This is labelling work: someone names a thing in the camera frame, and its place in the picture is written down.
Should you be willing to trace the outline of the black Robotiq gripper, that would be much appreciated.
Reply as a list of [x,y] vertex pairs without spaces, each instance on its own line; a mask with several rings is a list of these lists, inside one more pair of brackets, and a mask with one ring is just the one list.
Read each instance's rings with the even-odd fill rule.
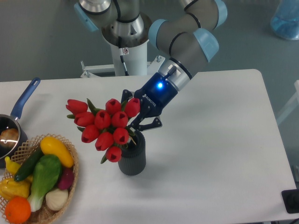
[[154,117],[149,124],[142,125],[137,118],[129,125],[129,129],[143,132],[151,129],[161,128],[163,126],[159,115],[166,105],[177,95],[176,88],[164,77],[156,72],[147,83],[140,89],[129,91],[124,89],[122,92],[121,103],[128,102],[135,97],[140,99],[140,114],[142,118]]

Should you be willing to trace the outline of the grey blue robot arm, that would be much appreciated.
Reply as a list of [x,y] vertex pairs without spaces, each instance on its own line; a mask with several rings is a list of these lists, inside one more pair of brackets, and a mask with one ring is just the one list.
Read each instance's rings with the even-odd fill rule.
[[130,130],[162,126],[160,114],[219,50],[211,31],[227,18],[221,0],[183,0],[185,14],[174,22],[151,21],[137,0],[79,0],[74,9],[90,31],[100,30],[110,45],[118,76],[153,76],[140,89],[124,90],[122,101],[140,100]]

